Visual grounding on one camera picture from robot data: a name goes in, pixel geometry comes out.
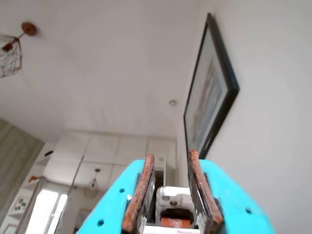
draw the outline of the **window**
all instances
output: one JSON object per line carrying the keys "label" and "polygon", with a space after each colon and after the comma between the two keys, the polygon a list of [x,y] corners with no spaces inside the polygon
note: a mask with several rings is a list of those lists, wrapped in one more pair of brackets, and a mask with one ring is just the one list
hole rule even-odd
{"label": "window", "polygon": [[37,196],[26,234],[53,234],[66,200],[66,194],[43,189]]}

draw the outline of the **recessed ceiling light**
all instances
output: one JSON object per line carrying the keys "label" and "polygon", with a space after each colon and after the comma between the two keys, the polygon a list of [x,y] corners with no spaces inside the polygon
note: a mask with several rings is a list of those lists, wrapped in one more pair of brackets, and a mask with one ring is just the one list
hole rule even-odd
{"label": "recessed ceiling light", "polygon": [[171,106],[176,106],[176,100],[170,100],[169,101],[169,105],[171,105]]}

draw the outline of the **black picture frame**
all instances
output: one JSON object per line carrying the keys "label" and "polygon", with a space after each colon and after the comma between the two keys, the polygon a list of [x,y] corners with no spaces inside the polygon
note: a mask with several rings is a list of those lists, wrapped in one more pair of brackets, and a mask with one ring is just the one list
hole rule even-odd
{"label": "black picture frame", "polygon": [[188,94],[188,99],[187,99],[187,103],[186,103],[184,115],[183,115],[187,155],[188,155],[188,151],[189,151],[189,144],[188,144],[186,114],[188,113],[187,111],[188,111],[190,97],[191,97],[193,86],[194,86],[194,81],[196,78],[196,72],[198,69],[198,64],[199,64],[200,59],[201,59],[201,55],[203,52],[202,50],[203,50],[205,38],[207,35],[211,36],[211,38],[212,38],[213,46],[215,48],[215,52],[217,55],[216,56],[217,61],[221,67],[222,75],[224,77],[224,81],[225,81],[225,84],[227,87],[227,93],[225,94],[224,99],[222,101],[222,104],[220,105],[220,107],[217,111],[215,119],[212,121],[210,130],[208,130],[208,129],[206,130],[206,131],[208,131],[208,135],[205,137],[205,139],[204,139],[204,137],[202,139],[202,142],[204,142],[204,144],[202,146],[202,149],[200,151],[198,151],[200,159],[204,159],[206,157],[216,135],[218,134],[218,132],[219,132],[219,130],[220,130],[220,128],[221,128],[221,126],[222,126],[222,124],[223,124],[223,122],[224,122],[224,120],[225,120],[225,118],[226,118],[226,116],[227,116],[238,92],[239,92],[239,85],[238,85],[238,82],[236,80],[236,77],[235,77],[233,68],[231,66],[229,57],[226,53],[226,49],[225,49],[225,46],[223,44],[217,23],[216,23],[214,17],[212,16],[212,14],[208,13],[204,32],[203,32],[203,36],[202,36],[201,43],[200,43],[200,48],[199,48],[197,60],[196,60],[193,79],[192,79],[192,83],[191,83],[191,87],[190,87],[190,91]]}

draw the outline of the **geometric wire lampshade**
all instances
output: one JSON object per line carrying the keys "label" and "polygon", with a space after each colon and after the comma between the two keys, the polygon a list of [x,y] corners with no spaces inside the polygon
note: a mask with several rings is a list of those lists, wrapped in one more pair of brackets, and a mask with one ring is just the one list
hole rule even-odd
{"label": "geometric wire lampshade", "polygon": [[90,181],[90,183],[84,188],[83,196],[86,198],[95,198],[99,193],[98,182],[97,182],[97,174],[101,170],[99,168],[95,169],[94,179]]}
{"label": "geometric wire lampshade", "polygon": [[12,76],[21,69],[23,53],[20,38],[27,34],[34,36],[37,32],[35,26],[29,22],[21,25],[23,33],[19,37],[0,34],[0,78]]}

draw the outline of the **white wall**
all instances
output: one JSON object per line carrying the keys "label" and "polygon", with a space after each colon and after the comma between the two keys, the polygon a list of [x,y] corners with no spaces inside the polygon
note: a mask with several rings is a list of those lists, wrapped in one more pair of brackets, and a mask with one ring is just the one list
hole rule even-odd
{"label": "white wall", "polygon": [[[312,228],[311,8],[307,0],[211,0],[203,10],[216,17],[240,85],[207,159],[236,180],[284,234]],[[181,158],[184,140],[181,122]],[[186,161],[177,161],[183,168],[177,181],[185,186]]]}

